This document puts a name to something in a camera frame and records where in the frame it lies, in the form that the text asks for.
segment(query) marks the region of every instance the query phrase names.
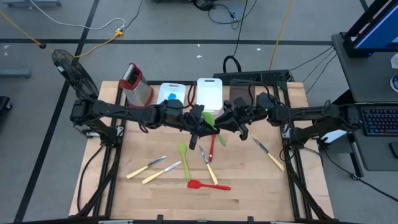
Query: black keyboard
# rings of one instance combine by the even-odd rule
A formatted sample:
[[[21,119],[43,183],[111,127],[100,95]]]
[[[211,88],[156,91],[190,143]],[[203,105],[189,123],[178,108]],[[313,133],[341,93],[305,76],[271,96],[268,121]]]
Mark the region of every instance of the black keyboard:
[[[217,73],[213,78],[219,78],[223,83],[229,83],[233,79],[251,80],[255,82],[289,82],[292,80],[288,70],[270,70],[258,72],[234,72],[234,73]]]
[[[367,136],[398,136],[398,106],[362,107]]]

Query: black fan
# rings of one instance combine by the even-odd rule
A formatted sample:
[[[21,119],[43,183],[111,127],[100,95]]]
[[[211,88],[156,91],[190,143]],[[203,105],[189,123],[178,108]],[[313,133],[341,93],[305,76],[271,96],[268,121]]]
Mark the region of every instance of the black fan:
[[[66,50],[54,50],[51,55],[54,65],[76,91],[80,100],[98,99],[98,89],[83,66]]]

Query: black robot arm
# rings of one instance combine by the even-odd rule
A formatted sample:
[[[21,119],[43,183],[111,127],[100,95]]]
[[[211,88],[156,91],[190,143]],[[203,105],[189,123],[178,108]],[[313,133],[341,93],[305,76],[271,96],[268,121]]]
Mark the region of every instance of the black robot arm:
[[[203,105],[195,105],[184,113],[184,107],[178,100],[165,100],[147,108],[131,108],[101,100],[76,100],[70,119],[74,125],[85,124],[97,132],[101,143],[106,146],[117,144],[118,131],[105,125],[100,120],[103,116],[138,122],[143,132],[161,125],[188,131],[192,135],[190,149],[195,148],[198,138],[218,134],[221,129],[239,131],[239,137],[246,140],[249,133],[246,124],[262,119],[267,119],[273,126],[284,126],[293,121],[317,121],[307,128],[290,129],[291,146],[296,148],[303,148],[309,138],[337,129],[355,131],[361,126],[358,110],[354,106],[326,104],[320,107],[287,108],[267,93],[257,96],[255,106],[247,105],[242,98],[237,98],[234,104],[236,107],[232,109],[230,102],[224,102],[224,113],[216,118],[215,129],[202,118]]]
[[[183,112],[183,105],[179,100],[165,100],[159,105],[147,108],[131,108],[114,105],[101,100],[76,100],[73,105],[70,120],[74,125],[87,125],[97,132],[101,144],[114,147],[118,142],[118,130],[105,125],[100,118],[110,117],[125,119],[139,123],[140,129],[147,133],[147,128],[156,129],[161,125],[188,131],[192,137],[190,149],[194,149],[197,139],[203,136],[218,134],[210,124],[204,122],[201,112],[204,106],[195,105],[190,112]]]
[[[216,119],[215,127],[239,131],[242,140],[248,138],[246,124],[262,119],[267,119],[272,126],[285,126],[293,121],[315,121],[314,125],[307,128],[289,130],[291,146],[299,149],[312,137],[338,129],[356,131],[361,127],[359,111],[354,105],[337,106],[327,103],[319,107],[288,108],[267,93],[257,96],[255,106],[247,105],[242,98],[235,99],[234,104],[235,109],[232,109],[229,101],[224,102],[224,113]]]

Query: monitor screen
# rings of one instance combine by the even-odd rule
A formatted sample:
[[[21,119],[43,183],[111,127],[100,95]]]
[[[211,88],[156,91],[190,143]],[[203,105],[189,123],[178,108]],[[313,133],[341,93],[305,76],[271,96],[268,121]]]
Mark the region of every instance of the monitor screen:
[[[358,37],[355,49],[398,51],[398,4]]]

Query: cheese grater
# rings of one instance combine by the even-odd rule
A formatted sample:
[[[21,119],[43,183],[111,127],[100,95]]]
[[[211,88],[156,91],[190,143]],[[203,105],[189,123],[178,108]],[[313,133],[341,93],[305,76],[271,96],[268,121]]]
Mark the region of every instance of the cheese grater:
[[[152,100],[154,90],[150,87],[136,64],[130,63],[120,86],[124,89],[129,105],[133,108],[144,108]]]

